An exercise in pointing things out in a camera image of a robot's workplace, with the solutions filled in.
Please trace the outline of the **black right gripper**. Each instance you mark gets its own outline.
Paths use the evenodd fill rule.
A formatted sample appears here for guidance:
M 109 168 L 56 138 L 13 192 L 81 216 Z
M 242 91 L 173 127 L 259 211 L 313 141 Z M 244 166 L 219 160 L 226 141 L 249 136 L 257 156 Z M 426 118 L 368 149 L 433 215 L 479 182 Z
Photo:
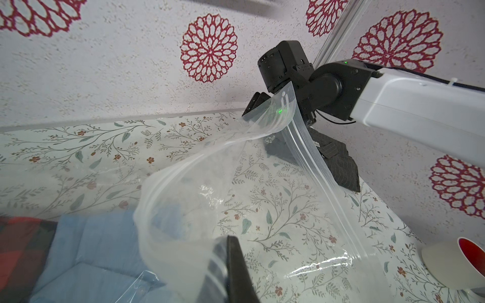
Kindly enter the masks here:
M 372 78 L 381 77 L 383 67 L 348 59 L 327 63 L 315 69 L 296 40 L 280 42 L 258 60 L 258 68 L 266 89 L 276 94 L 292 83 L 300 113 L 306 125 L 316 122 L 324 112 L 341 121 L 352 121 L 351 112 Z M 271 97 L 256 92 L 242 117 Z

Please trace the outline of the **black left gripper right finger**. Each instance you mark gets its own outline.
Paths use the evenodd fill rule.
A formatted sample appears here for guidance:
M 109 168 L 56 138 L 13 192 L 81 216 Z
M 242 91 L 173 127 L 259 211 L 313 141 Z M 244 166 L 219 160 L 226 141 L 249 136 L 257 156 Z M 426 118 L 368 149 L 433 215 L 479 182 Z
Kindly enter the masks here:
M 227 294 L 229 303 L 260 303 L 244 255 L 235 236 L 227 237 Z

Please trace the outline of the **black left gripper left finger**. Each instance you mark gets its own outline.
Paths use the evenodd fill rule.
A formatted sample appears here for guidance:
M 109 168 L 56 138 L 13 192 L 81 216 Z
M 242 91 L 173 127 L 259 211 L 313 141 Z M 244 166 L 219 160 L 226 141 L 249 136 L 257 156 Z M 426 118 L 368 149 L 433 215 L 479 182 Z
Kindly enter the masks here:
M 196 302 L 227 302 L 227 236 L 216 238 Z

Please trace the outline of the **clear plastic vacuum bag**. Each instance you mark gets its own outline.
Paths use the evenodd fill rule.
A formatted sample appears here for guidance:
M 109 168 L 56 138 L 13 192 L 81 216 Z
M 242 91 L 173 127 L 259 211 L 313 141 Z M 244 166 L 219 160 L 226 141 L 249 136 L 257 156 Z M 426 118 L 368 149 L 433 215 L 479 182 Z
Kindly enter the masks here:
M 297 165 L 268 156 L 281 134 Z M 390 302 L 380 262 L 305 128 L 292 85 L 247 113 L 1 133 L 1 217 L 133 211 L 140 256 L 196 302 L 238 238 L 260 302 Z

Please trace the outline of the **light blue shirt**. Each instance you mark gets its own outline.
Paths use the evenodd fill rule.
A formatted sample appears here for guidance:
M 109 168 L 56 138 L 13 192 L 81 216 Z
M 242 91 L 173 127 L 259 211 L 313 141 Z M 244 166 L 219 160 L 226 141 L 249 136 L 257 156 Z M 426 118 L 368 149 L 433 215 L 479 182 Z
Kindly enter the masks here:
M 30 302 L 180 302 L 143 262 L 133 211 L 63 215 Z

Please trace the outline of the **red black plaid shirt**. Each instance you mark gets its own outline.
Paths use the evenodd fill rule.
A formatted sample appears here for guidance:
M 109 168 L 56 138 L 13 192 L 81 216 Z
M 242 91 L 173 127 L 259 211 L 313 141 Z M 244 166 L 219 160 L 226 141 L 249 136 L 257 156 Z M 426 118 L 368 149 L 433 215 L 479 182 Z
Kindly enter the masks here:
M 1 302 L 27 302 L 46 263 L 57 222 L 1 217 Z

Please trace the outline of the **dark grey striped shirt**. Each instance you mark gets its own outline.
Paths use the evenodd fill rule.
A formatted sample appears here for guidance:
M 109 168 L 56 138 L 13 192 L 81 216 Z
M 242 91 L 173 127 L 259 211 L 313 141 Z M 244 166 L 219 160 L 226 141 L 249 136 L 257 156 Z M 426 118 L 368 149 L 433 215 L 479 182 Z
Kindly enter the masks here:
M 307 127 L 307 130 L 336 183 L 343 188 L 359 193 L 361 187 L 357 164 L 349 155 L 346 145 L 319 133 L 312 127 Z M 293 165 L 298 164 L 281 134 L 276 134 L 273 141 L 265 143 L 265 150 L 268 156 L 276 156 Z

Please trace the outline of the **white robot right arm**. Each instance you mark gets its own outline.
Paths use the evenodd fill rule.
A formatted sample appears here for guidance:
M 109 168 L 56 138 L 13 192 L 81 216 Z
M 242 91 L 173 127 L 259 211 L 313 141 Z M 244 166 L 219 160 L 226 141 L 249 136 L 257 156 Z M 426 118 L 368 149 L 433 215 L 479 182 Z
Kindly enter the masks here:
M 267 91 L 255 93 L 247 111 L 290 83 L 309 126 L 324 112 L 484 166 L 483 88 L 356 59 L 315 68 L 296 40 L 270 49 L 258 60 L 258 68 Z

